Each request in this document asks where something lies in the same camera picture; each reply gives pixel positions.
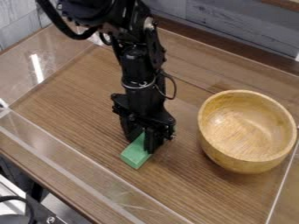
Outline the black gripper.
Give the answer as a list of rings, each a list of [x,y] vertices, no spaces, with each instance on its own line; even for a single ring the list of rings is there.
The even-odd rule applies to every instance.
[[[173,138],[176,121],[164,107],[173,97],[165,94],[164,84],[122,87],[122,94],[110,95],[111,111],[118,115],[126,141],[132,143],[144,131],[144,150],[153,154],[164,139]]]

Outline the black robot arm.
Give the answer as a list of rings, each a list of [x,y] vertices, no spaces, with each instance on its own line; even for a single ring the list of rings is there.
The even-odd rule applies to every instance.
[[[122,94],[111,94],[111,110],[118,115],[127,141],[144,136],[141,148],[149,154],[173,138],[174,118],[164,108],[173,97],[165,82],[165,49],[157,23],[142,0],[35,0],[55,28],[74,40],[94,33],[110,46],[121,67]]]

